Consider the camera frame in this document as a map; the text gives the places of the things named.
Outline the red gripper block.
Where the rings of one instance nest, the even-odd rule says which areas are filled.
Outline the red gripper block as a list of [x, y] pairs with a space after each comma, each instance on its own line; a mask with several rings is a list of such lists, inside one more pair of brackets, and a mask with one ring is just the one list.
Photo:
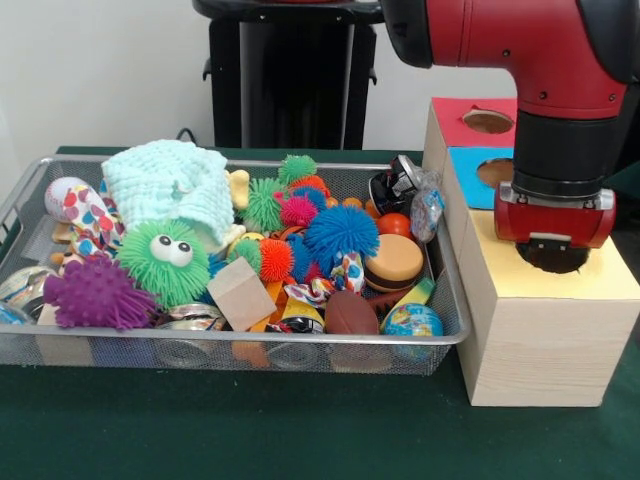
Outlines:
[[498, 238], [526, 244], [532, 239], [557, 240], [573, 248], [600, 248], [616, 217], [616, 195], [600, 192], [594, 199], [550, 202], [519, 200], [517, 192], [496, 192], [494, 224]]

